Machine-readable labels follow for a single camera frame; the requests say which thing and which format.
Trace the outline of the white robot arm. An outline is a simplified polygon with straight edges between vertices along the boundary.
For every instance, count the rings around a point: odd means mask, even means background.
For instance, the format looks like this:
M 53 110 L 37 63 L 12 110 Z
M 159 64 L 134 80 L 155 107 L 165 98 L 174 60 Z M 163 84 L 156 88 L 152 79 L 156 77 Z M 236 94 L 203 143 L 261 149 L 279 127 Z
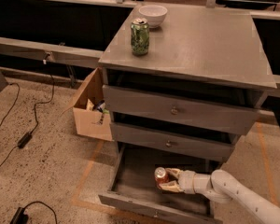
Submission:
M 175 193 L 202 194 L 216 203 L 235 200 L 261 224 L 280 224 L 278 206 L 242 185 L 224 170 L 215 170 L 206 175 L 190 170 L 158 167 L 154 176 L 159 189 Z

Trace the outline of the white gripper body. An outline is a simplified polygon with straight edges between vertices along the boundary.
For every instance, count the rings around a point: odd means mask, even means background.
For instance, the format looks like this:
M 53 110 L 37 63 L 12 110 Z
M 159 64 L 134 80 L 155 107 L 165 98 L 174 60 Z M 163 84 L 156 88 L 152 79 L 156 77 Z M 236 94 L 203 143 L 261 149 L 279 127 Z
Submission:
M 181 171 L 178 178 L 179 187 L 186 194 L 194 194 L 194 176 L 196 175 L 193 171 Z

